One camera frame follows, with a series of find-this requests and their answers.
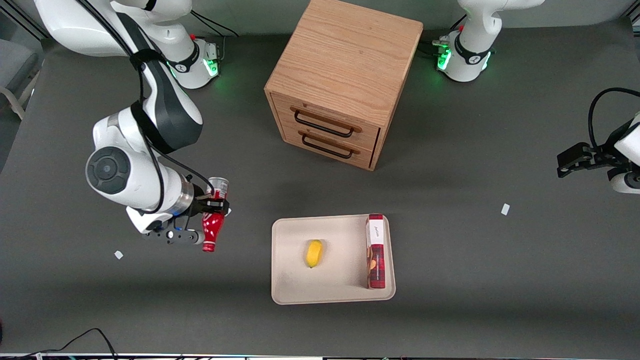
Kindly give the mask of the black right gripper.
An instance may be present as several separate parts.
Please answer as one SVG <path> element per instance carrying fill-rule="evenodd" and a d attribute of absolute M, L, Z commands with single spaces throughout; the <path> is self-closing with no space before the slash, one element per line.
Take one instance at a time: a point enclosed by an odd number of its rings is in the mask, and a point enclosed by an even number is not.
<path fill-rule="evenodd" d="M 210 198 L 209 193 L 205 193 L 198 185 L 193 187 L 193 201 L 190 205 L 190 217 L 199 214 L 219 214 L 227 216 L 231 212 L 230 203 L 223 198 Z"/>

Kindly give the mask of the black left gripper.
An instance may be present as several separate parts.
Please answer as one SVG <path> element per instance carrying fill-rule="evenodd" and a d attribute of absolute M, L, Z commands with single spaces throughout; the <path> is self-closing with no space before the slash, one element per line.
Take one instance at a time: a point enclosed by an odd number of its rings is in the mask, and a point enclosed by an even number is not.
<path fill-rule="evenodd" d="M 610 134 L 603 145 L 594 150 L 586 142 L 578 142 L 557 155 L 557 177 L 562 179 L 582 170 L 614 167 L 625 170 L 639 168 L 639 121 L 630 120 Z"/>

